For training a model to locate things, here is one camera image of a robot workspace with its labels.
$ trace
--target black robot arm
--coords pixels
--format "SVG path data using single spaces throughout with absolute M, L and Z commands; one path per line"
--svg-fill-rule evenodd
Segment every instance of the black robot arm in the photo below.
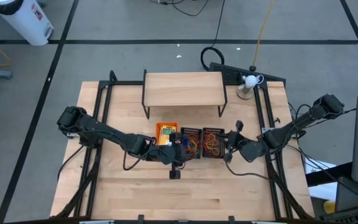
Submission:
M 226 148 L 229 153 L 226 154 L 225 160 L 230 162 L 232 152 L 238 150 L 243 158 L 252 162 L 254 159 L 270 154 L 285 146 L 293 134 L 304 135 L 303 130 L 311 123 L 319 119 L 335 119 L 343 114 L 344 105 L 334 95 L 324 95 L 313 103 L 310 110 L 293 120 L 282 128 L 275 128 L 267 131 L 257 137 L 258 141 L 245 138 L 240 134 L 243 124 L 241 121 L 236 123 L 236 130 L 225 134 L 228 139 Z
M 86 147 L 98 147 L 101 139 L 107 139 L 120 145 L 130 156 L 145 161 L 158 161 L 163 164 L 174 162 L 177 166 L 181 166 L 186 159 L 183 146 L 175 143 L 175 136 L 177 136 L 175 133 L 172 134 L 171 146 L 156 146 L 155 138 L 118 131 L 86 114 L 84 108 L 67 107 L 57 124 L 59 130 L 66 136 L 70 133 L 78 134 L 80 144 Z

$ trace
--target wooden table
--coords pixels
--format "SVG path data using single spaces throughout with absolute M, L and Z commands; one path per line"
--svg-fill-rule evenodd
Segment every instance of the wooden table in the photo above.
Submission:
M 77 106 L 85 108 L 88 114 L 93 112 L 97 86 L 98 82 L 84 82 L 81 87 Z M 141 105 L 141 85 L 113 86 L 107 124 L 126 133 L 153 136 L 155 124 L 162 121 L 176 121 L 180 127 L 224 128 L 229 132 L 239 119 L 244 123 L 242 134 L 256 139 L 260 127 L 255 100 L 240 99 L 236 88 L 226 87 L 228 104 L 221 118 L 215 106 L 170 106 L 154 108 L 147 119 Z M 281 121 L 276 126 L 283 126 L 291 121 L 283 83 L 268 83 L 268 89 L 274 118 Z M 264 100 L 262 107 L 267 121 Z M 297 146 L 294 141 L 289 144 Z M 64 160 L 78 148 L 78 138 L 69 139 Z M 259 177 L 230 174 L 222 159 L 193 159 L 181 171 L 180 180 L 170 180 L 170 166 L 158 162 L 142 161 L 131 171 L 124 171 L 123 152 L 117 144 L 104 141 L 93 219 L 136 220 L 143 214 L 146 220 L 227 220 L 230 215 L 236 220 L 274 220 L 269 183 Z M 84 154 L 85 150 L 63 169 L 51 215 L 60 212 L 78 189 Z M 128 158 L 127 166 L 134 161 Z M 305 211 L 314 216 L 300 154 L 286 147 L 283 164 L 289 190 Z M 264 158 L 248 163 L 236 153 L 230 166 L 235 172 L 267 176 Z M 277 189 L 281 214 L 285 216 L 282 194 Z M 85 214 L 87 199 L 88 192 L 81 214 Z

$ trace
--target wooden shelf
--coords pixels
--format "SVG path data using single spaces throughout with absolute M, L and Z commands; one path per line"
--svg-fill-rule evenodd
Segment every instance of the wooden shelf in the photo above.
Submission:
M 144 71 L 142 104 L 147 117 L 150 107 L 154 106 L 224 106 L 226 103 L 226 87 L 221 72 Z M 223 110 L 219 107 L 219 116 Z

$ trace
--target black metal frame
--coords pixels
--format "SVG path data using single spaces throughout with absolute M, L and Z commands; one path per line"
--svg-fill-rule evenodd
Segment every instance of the black metal frame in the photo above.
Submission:
M 267 82 L 263 82 L 260 85 L 260 88 L 263 90 L 263 93 L 264 93 L 268 123 L 271 128 L 275 128 L 275 120 L 273 118 L 272 105 L 270 104 L 270 97 L 269 97 L 269 91 L 267 88 Z M 281 178 L 282 182 L 284 183 L 284 185 L 287 186 L 287 181 L 285 178 L 285 172 L 284 172 L 284 166 L 283 166 L 283 154 L 281 152 L 277 151 L 275 153 L 275 158 L 276 158 L 276 162 L 277 162 L 276 164 L 277 164 L 278 174 L 280 175 L 280 178 Z M 286 212 L 287 218 L 293 218 L 292 208 L 291 208 L 291 205 L 286 197 L 284 197 L 284 205 L 285 205 L 285 212 Z
M 226 85 L 240 85 L 241 81 L 239 81 L 238 83 L 234 83 L 234 82 L 230 82 Z M 112 95 L 112 87 L 114 85 L 142 85 L 143 86 L 143 91 L 144 91 L 144 82 L 143 81 L 118 81 L 114 72 L 110 71 L 110 79 L 108 81 L 99 81 L 99 85 L 98 85 L 98 92 L 96 94 L 96 101 L 95 101 L 95 105 L 94 105 L 94 112 L 93 112 L 93 117 L 97 118 L 98 114 L 99 114 L 99 109 L 100 109 L 100 104 L 101 104 L 101 97 L 102 97 L 102 93 L 104 91 L 104 89 L 107 89 L 107 94 L 106 94 L 106 100 L 104 102 L 104 109 L 103 109 L 103 117 L 102 117 L 102 122 L 106 123 L 107 120 L 107 115 L 108 115 L 108 110 L 109 110 L 109 105 L 110 105 L 110 101 L 111 101 L 111 95 Z M 266 102 L 266 108 L 267 108 L 267 113 L 268 113 L 268 117 L 269 117 L 269 123 L 270 123 L 270 127 L 274 127 L 274 120 L 273 120 L 273 113 L 272 113 L 272 107 L 270 104 L 270 98 L 269 98 L 269 93 L 267 91 L 267 85 L 266 85 L 266 81 L 261 84 L 262 89 L 264 91 L 264 97 L 265 97 L 265 102 Z M 225 90 L 225 100 L 227 102 L 227 95 L 226 95 L 226 86 L 224 83 L 224 90 Z M 260 103 L 260 95 L 259 95 L 259 90 L 258 88 L 254 88 L 254 94 L 255 94 L 255 102 L 256 102 L 256 107 L 257 107 L 257 114 L 258 114 L 258 118 L 259 118 L 259 124 L 260 124 L 260 128 L 262 130 L 262 128 L 265 127 L 265 123 L 264 123 L 264 116 L 263 116 L 263 112 L 262 112 L 262 106 Z M 83 201 L 83 198 L 81 197 L 78 201 L 78 203 L 76 204 L 76 207 L 74 209 L 74 213 L 73 213 L 73 217 L 55 217 L 52 219 L 48 219 L 48 220 L 32 220 L 32 221 L 27 221 L 27 222 L 20 222 L 20 223 L 26 223 L 26 224 L 35 224 L 35 223 L 61 223 L 61 224 L 71 224 L 71 223 L 78 223 L 80 221 L 91 221 L 91 214 L 92 214 L 92 208 L 93 208 L 93 202 L 94 202 L 94 196 L 96 193 L 96 184 L 97 184 L 97 179 L 98 179 L 98 170 L 99 170 L 99 161 L 101 158 L 101 153 L 102 153 L 102 147 L 103 147 L 103 140 L 100 139 L 99 142 L 99 146 L 94 149 L 96 150 L 96 156 L 95 156 L 95 162 L 97 162 L 97 170 L 96 170 L 96 175 L 94 175 L 91 183 L 90 183 L 90 190 L 89 190 L 89 197 L 88 197 L 88 201 L 87 201 L 87 208 L 86 208 L 86 215 L 85 216 L 80 216 L 80 210 L 81 210 L 81 204 Z M 86 150 L 86 154 L 85 154 L 85 158 L 84 158 L 84 163 L 83 163 L 83 170 L 81 173 L 81 181 L 80 181 L 80 185 L 85 181 L 85 178 L 88 175 L 88 169 L 90 166 L 90 159 L 91 159 L 91 154 L 92 154 L 92 150 L 93 149 L 87 149 Z M 274 169 L 273 167 L 273 163 L 271 160 L 270 156 L 266 156 L 266 164 L 267 164 L 267 169 L 271 170 Z M 278 173 L 280 175 L 280 177 L 282 177 L 282 179 L 285 181 L 285 176 L 283 173 L 283 169 L 280 168 L 281 165 L 278 165 Z M 286 222 L 293 222 L 296 221 L 294 219 L 292 219 L 292 212 L 288 212 L 288 208 L 286 206 L 286 210 L 287 210 L 287 218 L 282 218 L 281 214 L 280 214 L 280 205 L 278 203 L 278 196 L 277 196 L 277 190 L 276 190 L 276 186 L 273 182 L 269 182 L 270 184 L 270 193 L 272 196 L 272 204 L 273 204 L 273 210 L 274 210 L 274 214 L 275 214 L 275 220 L 276 222 L 279 221 L 283 221 L 285 220 Z M 162 221 L 162 220 L 144 220 L 144 216 L 143 215 L 139 215 L 138 220 L 114 220 L 112 223 L 115 224 L 120 224 L 120 223 L 160 223 L 160 224 L 172 224 L 172 223 L 186 223 L 186 224 L 204 224 L 204 223 L 215 223 L 215 224 L 219 224 L 219 223 L 230 223 L 230 224 L 234 224 L 234 223 L 252 223 L 252 222 L 248 222 L 248 221 L 235 221 L 234 217 L 230 216 L 228 217 L 227 221 L 178 221 L 178 220 L 168 220 L 168 221 Z
M 143 89 L 142 89 L 142 106 L 143 106 L 143 110 L 144 113 L 146 114 L 146 118 L 150 119 L 150 107 L 149 106 L 145 106 L 144 105 L 144 91 L 145 91 L 145 84 L 146 84 L 146 74 L 147 74 L 147 70 L 143 70 Z M 227 93 L 226 93 L 226 84 L 224 81 L 224 75 L 222 73 L 222 84 L 223 84 L 223 95 L 224 95 L 224 104 L 221 110 L 221 106 L 218 106 L 218 115 L 219 117 L 222 117 L 223 111 L 226 108 L 227 105 Z
M 93 117 L 97 118 L 97 116 L 98 116 L 100 103 L 101 103 L 101 96 L 102 96 L 102 92 L 105 88 L 107 88 L 108 92 L 106 94 L 106 101 L 104 102 L 104 111 L 103 111 L 103 118 L 102 118 L 102 122 L 104 122 L 104 123 L 107 120 L 107 114 L 108 114 L 108 109 L 109 109 L 109 104 L 110 104 L 110 99 L 111 99 L 111 94 L 112 94 L 112 86 L 114 86 L 114 85 L 142 85 L 142 106 L 146 113 L 146 116 L 148 116 L 147 118 L 149 118 L 149 113 L 150 113 L 149 109 L 150 108 L 146 109 L 146 106 L 144 105 L 144 89 L 145 89 L 146 73 L 147 73 L 147 71 L 145 69 L 143 81 L 118 81 L 114 72 L 110 71 L 110 80 L 99 82 Z M 228 85 L 240 85 L 240 84 L 241 84 L 241 81 L 239 81 L 238 83 L 230 82 Z M 224 85 L 224 96 L 225 96 L 226 103 L 223 106 L 222 111 L 219 108 L 219 114 L 221 114 L 223 112 L 223 110 L 225 109 L 226 104 L 227 104 L 227 94 L 226 94 L 225 82 L 223 82 L 223 85 Z M 265 103 L 266 103 L 269 124 L 270 124 L 270 127 L 273 128 L 275 125 L 274 125 L 274 120 L 273 120 L 272 107 L 270 104 L 269 92 L 267 91 L 266 81 L 263 84 L 261 84 L 261 88 L 264 91 L 264 98 L 265 98 Z M 255 93 L 255 102 L 256 102 L 256 107 L 257 107 L 259 124 L 260 124 L 260 128 L 262 129 L 265 127 L 265 123 L 264 123 L 264 116 L 263 116 L 263 112 L 262 112 L 262 105 L 260 103 L 260 95 L 259 95 L 258 88 L 254 88 L 254 93 Z M 101 155 L 102 142 L 103 142 L 103 140 L 101 139 L 100 146 L 98 148 L 96 148 L 96 153 L 99 155 Z M 87 149 L 87 152 L 86 152 L 86 155 L 84 158 L 84 165 L 83 165 L 83 171 L 81 173 L 81 182 L 80 183 L 83 183 L 83 180 L 85 179 L 86 174 L 88 172 L 88 167 L 90 165 L 90 155 L 91 155 L 91 149 Z M 274 169 L 271 157 L 266 156 L 265 159 L 266 159 L 267 169 Z M 278 173 L 282 177 L 282 179 L 285 181 L 284 171 L 283 171 L 283 167 L 282 167 L 282 159 L 281 159 L 281 162 L 279 162 L 279 161 L 280 161 L 280 159 L 277 161 Z M 92 180 L 92 183 L 91 183 L 91 189 L 89 192 L 88 203 L 87 203 L 87 208 L 86 208 L 86 216 L 85 216 L 88 218 L 91 217 L 91 214 L 92 214 L 92 207 L 93 207 L 94 195 L 95 195 L 95 190 L 96 190 L 97 178 L 98 178 L 98 175 L 96 174 L 95 178 Z M 269 184 L 270 184 L 270 193 L 272 195 L 272 203 L 273 203 L 275 219 L 278 220 L 279 218 L 281 218 L 281 214 L 280 214 L 280 206 L 278 204 L 277 190 L 276 190 L 276 186 L 273 182 L 270 182 Z M 82 204 L 82 198 L 78 202 L 77 206 L 75 207 L 74 217 L 78 217 L 80 215 L 81 204 Z M 292 210 L 291 210 L 290 206 L 289 207 L 286 206 L 286 211 L 287 211 L 287 218 L 293 218 Z M 122 220 L 122 221 L 125 223 L 130 222 L 129 220 Z

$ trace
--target colorful wires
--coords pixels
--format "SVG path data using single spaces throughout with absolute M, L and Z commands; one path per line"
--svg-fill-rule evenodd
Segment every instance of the colorful wires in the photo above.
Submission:
M 205 134 L 204 135 L 204 150 L 207 154 L 212 154 L 214 156 L 219 156 L 219 141 L 216 139 L 215 134 Z
M 182 144 L 186 148 L 186 153 L 192 158 L 198 157 L 200 154 L 200 150 L 198 149 L 199 143 L 200 140 L 198 139 L 197 134 L 189 134 L 182 139 Z

